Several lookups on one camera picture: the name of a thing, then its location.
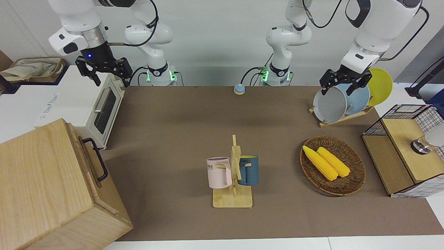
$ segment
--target pink mug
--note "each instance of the pink mug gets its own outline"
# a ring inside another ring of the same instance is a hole
[[[226,188],[233,184],[229,157],[213,157],[206,160],[210,188]]]

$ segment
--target yellow corn cob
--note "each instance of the yellow corn cob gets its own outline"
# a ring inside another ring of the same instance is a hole
[[[316,152],[336,170],[339,176],[346,177],[350,173],[350,169],[325,148],[319,147]]]
[[[319,154],[317,154],[313,149],[302,146],[305,155],[308,157],[308,159],[313,163],[313,165],[327,178],[327,180],[332,181],[337,178],[337,172],[334,170],[330,164],[324,160]]]

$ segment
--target woven basket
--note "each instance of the woven basket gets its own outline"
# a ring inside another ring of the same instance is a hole
[[[345,142],[330,136],[316,136],[304,143],[305,146],[317,150],[324,147],[350,168],[350,174],[334,181],[327,180],[310,162],[301,149],[301,166],[307,178],[320,190],[329,194],[344,196],[359,191],[365,183],[365,167],[359,155]]]

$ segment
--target table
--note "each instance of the table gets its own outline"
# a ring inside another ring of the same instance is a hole
[[[388,198],[360,135],[376,112],[326,128],[308,113],[317,87],[129,87],[103,152],[134,223],[120,240],[190,240],[442,234],[425,199]],[[236,134],[258,154],[252,209],[214,209],[205,159],[229,155]],[[327,197],[304,181],[302,143],[344,140],[367,181],[355,195]]]

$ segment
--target wooden mug stand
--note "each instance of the wooden mug stand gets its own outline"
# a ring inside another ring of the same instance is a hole
[[[231,179],[233,184],[222,189],[213,189],[213,207],[249,207],[253,206],[253,195],[251,186],[238,184],[241,180],[239,161],[241,159],[241,147],[236,144],[236,135],[233,135],[233,146],[231,146]]]
[[[347,110],[346,110],[345,112],[347,112],[351,107],[352,107],[352,106],[349,105],[349,106],[347,107]],[[356,113],[356,114],[353,114],[353,115],[344,115],[344,116],[343,116],[341,119],[339,119],[337,122],[333,122],[333,123],[326,123],[325,120],[323,120],[323,121],[321,121],[321,122],[319,123],[319,127],[323,128],[323,127],[326,127],[326,126],[330,126],[330,125],[337,124],[337,123],[340,123],[340,122],[343,122],[343,121],[346,121],[346,120],[350,120],[350,119],[353,119],[353,118],[356,118],[356,117],[360,117],[360,116],[366,115],[366,114],[368,114],[368,112],[370,112],[370,110],[372,110],[373,108],[374,108],[374,106],[366,106],[362,111],[360,111],[360,112],[358,112],[358,113]],[[314,106],[311,107],[308,111],[309,111],[310,113],[314,113]]]

